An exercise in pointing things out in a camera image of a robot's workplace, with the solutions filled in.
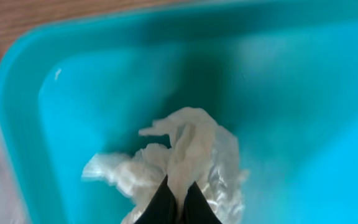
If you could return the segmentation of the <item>white tissue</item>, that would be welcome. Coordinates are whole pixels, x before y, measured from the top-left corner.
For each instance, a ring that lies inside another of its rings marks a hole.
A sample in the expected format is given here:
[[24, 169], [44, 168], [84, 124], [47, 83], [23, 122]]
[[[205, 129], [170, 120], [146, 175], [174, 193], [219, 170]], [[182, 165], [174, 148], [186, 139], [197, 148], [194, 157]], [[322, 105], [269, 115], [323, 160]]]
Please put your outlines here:
[[175, 223], [184, 223], [183, 206], [196, 182], [221, 223], [239, 223], [245, 203], [241, 186], [248, 176], [239, 167], [237, 138], [201, 108], [182, 108], [141, 136], [168, 136], [170, 144], [150, 143], [133, 156], [97, 153], [85, 165], [82, 178], [115, 186], [134, 202], [124, 223], [135, 223], [144, 213], [165, 176], [177, 203]]

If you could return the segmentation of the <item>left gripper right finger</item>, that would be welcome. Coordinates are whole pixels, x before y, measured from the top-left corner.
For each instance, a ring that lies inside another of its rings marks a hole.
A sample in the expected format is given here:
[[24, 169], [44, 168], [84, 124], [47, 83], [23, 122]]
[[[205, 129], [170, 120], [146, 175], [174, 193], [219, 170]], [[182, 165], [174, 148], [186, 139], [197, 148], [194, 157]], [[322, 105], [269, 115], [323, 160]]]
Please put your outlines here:
[[182, 217], [184, 224], [222, 224], [212, 211], [196, 182], [188, 189]]

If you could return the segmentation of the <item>teal serving tray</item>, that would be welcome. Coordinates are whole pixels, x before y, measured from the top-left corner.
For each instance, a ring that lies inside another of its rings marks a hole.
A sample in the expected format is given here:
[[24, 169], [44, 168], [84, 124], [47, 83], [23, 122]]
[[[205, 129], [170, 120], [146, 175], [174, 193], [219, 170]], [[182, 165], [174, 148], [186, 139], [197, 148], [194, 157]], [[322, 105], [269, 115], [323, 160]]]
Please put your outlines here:
[[33, 223], [120, 223], [98, 152], [202, 108], [239, 140], [244, 223], [358, 223], [358, 1], [229, 1], [49, 23], [0, 63], [0, 128]]

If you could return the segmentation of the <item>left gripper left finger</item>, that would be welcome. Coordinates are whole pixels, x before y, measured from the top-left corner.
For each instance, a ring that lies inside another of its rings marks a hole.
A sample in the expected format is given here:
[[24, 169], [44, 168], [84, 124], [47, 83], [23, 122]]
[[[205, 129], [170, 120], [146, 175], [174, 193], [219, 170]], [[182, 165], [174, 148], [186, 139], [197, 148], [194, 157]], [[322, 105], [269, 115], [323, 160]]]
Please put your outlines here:
[[135, 224], [174, 224], [176, 222], [177, 203], [167, 185], [167, 180], [166, 175]]

